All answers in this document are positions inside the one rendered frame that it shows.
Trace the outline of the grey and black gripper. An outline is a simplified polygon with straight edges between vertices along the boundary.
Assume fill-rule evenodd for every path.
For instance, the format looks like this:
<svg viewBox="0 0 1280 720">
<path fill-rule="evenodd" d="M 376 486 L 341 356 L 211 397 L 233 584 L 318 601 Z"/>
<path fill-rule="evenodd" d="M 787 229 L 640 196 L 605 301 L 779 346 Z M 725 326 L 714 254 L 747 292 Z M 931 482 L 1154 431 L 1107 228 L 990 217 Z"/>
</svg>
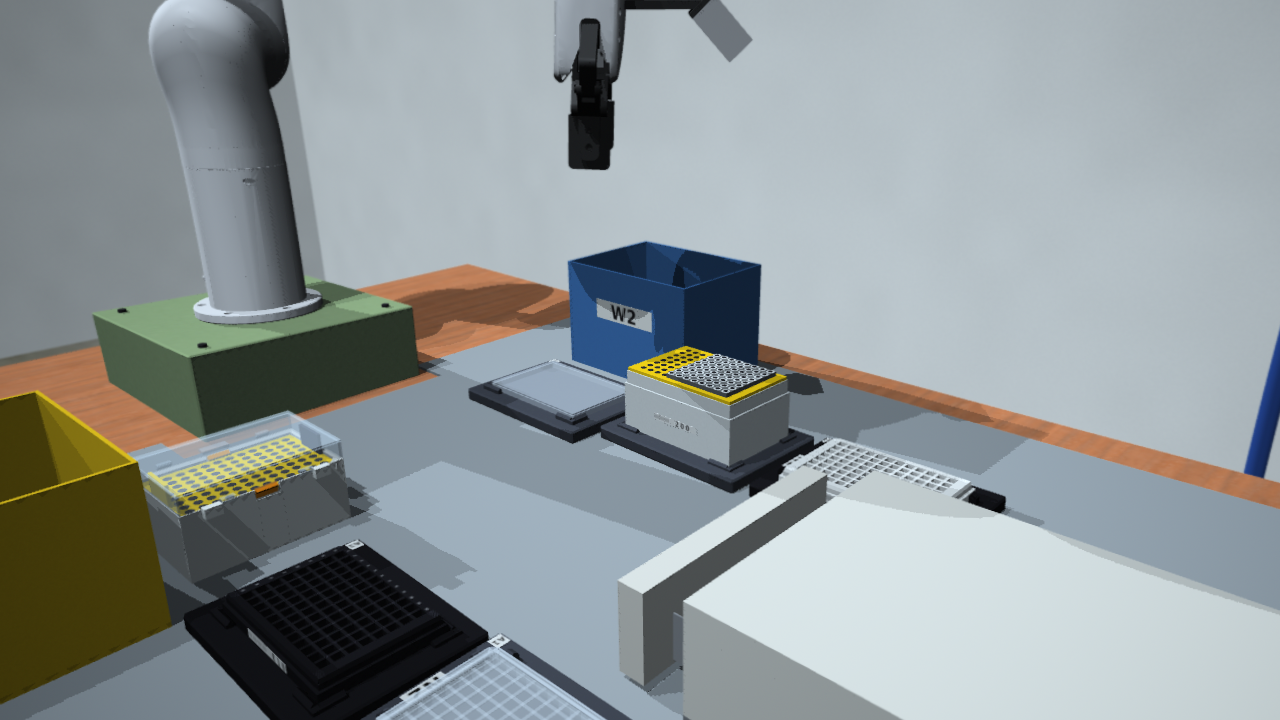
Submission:
<svg viewBox="0 0 1280 720">
<path fill-rule="evenodd" d="M 608 100 L 612 100 L 612 83 L 620 76 L 625 19 L 625 0 L 556 0 L 554 78 L 563 83 L 572 72 L 568 115 L 568 164 L 572 169 L 607 170 L 611 167 L 614 101 Z"/>
</svg>

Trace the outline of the yellow open-top bin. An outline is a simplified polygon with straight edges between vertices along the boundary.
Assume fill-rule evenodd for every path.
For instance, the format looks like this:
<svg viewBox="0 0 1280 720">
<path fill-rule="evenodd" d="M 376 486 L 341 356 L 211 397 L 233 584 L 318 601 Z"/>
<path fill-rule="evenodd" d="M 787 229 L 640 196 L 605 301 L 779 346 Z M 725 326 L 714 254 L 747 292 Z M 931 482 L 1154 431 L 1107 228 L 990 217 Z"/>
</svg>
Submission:
<svg viewBox="0 0 1280 720">
<path fill-rule="evenodd" d="M 0 705 L 170 626 L 138 461 L 38 389 L 0 398 Z"/>
</svg>

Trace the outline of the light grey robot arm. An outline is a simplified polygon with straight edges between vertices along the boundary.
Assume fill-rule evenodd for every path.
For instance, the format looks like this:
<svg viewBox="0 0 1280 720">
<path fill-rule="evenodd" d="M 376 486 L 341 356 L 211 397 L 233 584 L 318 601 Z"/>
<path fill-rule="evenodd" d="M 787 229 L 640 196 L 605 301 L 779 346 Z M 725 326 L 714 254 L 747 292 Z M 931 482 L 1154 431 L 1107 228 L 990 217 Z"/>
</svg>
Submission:
<svg viewBox="0 0 1280 720">
<path fill-rule="evenodd" d="M 732 61 L 753 41 L 721 0 L 625 0 L 625 10 L 690 9 Z M 289 64 L 282 0 L 166 0 L 148 29 L 189 193 L 212 324 L 314 313 L 305 287 L 282 131 L 269 88 Z M 307 293 L 306 293 L 307 292 Z"/>
</svg>

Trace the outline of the blue open-top bin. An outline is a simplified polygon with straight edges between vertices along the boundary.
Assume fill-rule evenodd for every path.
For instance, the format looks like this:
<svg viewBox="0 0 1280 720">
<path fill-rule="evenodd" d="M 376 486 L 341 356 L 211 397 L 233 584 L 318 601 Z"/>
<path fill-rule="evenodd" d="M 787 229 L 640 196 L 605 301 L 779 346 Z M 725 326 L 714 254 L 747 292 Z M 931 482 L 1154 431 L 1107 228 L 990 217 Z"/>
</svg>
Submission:
<svg viewBox="0 0 1280 720">
<path fill-rule="evenodd" d="M 572 360 L 628 366 L 689 346 L 758 366 L 762 264 L 640 242 L 568 261 Z"/>
</svg>

